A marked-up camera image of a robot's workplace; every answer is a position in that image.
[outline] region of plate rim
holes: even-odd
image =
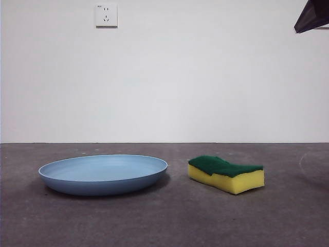
[[[73,160],[73,159],[76,159],[76,158],[95,157],[95,156],[140,156],[140,157],[147,157],[147,158],[155,158],[155,159],[157,159],[157,160],[160,160],[160,161],[164,162],[164,164],[165,164],[166,166],[164,167],[164,169],[160,170],[159,172],[152,173],[152,174],[145,175],[145,176],[141,176],[141,177],[135,177],[135,178],[130,178],[130,179],[103,180],[103,181],[79,181],[79,180],[56,179],[56,178],[52,178],[52,177],[46,176],[45,174],[41,173],[41,169],[42,169],[42,168],[44,168],[44,167],[46,167],[46,166],[48,166],[48,165],[51,165],[51,164],[53,164],[53,163],[57,163],[57,162],[61,162],[61,161],[66,161],[66,160]],[[104,183],[104,182],[118,182],[118,181],[126,181],[126,180],[133,180],[133,179],[145,178],[145,177],[149,177],[149,176],[152,176],[152,175],[156,175],[156,174],[162,173],[162,172],[164,172],[167,168],[168,168],[168,163],[167,163],[166,161],[164,161],[164,160],[161,159],[161,158],[157,158],[157,157],[153,157],[153,156],[139,155],[139,154],[98,154],[98,155],[88,155],[88,156],[79,156],[79,157],[65,158],[65,159],[63,159],[63,160],[50,162],[50,163],[45,164],[45,165],[43,165],[42,167],[40,167],[40,168],[38,169],[38,172],[39,172],[39,175],[40,175],[41,177],[45,177],[45,178],[52,179],[52,180],[57,180],[57,181],[79,182],[79,183]]]

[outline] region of gray floor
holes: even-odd
[[[5,246],[329,246],[329,144],[3,144]],[[46,163],[143,154],[169,164],[154,186],[113,197],[55,192]],[[201,154],[262,164],[266,186],[233,196],[187,176]]]

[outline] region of scrub sponge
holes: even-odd
[[[234,195],[264,186],[263,166],[235,165],[214,156],[190,160],[189,176]]]

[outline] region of electrical outlet cover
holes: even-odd
[[[96,27],[117,27],[118,8],[116,4],[97,5],[95,7]]]

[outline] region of plate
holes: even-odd
[[[56,161],[42,166],[39,175],[56,191],[78,196],[107,196],[132,192],[154,184],[167,169],[159,158],[109,154]]]

